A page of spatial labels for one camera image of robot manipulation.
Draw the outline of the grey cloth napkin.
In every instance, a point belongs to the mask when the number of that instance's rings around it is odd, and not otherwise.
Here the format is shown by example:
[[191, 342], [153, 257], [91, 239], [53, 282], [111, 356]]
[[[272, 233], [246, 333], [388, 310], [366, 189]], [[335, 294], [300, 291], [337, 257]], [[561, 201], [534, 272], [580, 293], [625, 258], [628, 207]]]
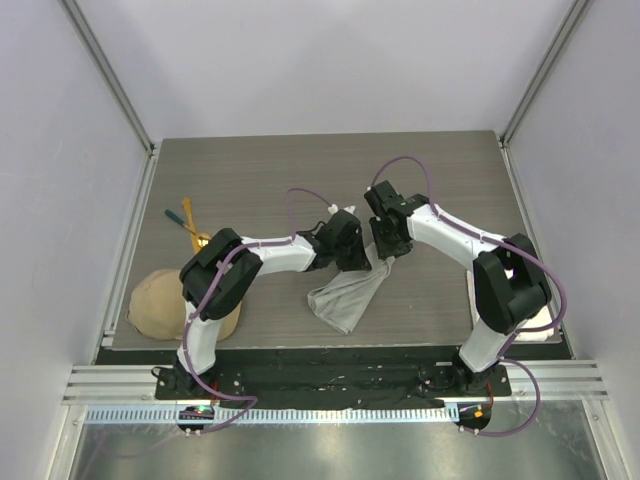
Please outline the grey cloth napkin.
[[374, 243], [365, 248], [365, 254], [370, 270], [340, 272], [328, 284], [307, 294], [313, 315], [344, 335], [354, 331], [396, 262], [395, 257], [381, 260]]

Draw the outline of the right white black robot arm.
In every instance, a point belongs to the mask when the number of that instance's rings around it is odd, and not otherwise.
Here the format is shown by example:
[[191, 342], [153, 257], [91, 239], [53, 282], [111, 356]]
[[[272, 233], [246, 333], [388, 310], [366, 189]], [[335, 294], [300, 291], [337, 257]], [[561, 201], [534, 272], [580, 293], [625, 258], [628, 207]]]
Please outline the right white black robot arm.
[[488, 234], [429, 204], [409, 199], [366, 201], [381, 259], [408, 254], [415, 242], [435, 248], [465, 267], [473, 277], [478, 320], [469, 338], [452, 358], [451, 383], [472, 395], [483, 388], [500, 357], [526, 321], [551, 299], [542, 264], [529, 239]]

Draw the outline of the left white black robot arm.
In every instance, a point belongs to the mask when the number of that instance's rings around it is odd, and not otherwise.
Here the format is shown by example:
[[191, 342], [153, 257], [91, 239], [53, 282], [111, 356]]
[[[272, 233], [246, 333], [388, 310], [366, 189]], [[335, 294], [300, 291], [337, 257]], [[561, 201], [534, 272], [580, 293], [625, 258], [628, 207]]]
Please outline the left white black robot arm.
[[231, 228], [219, 231], [179, 274], [186, 316], [174, 363], [175, 387], [193, 399], [211, 391], [223, 319], [240, 305], [257, 278], [312, 272], [331, 264], [341, 272], [371, 269], [359, 226], [338, 233], [323, 225], [316, 233], [299, 231], [269, 239], [242, 237]]

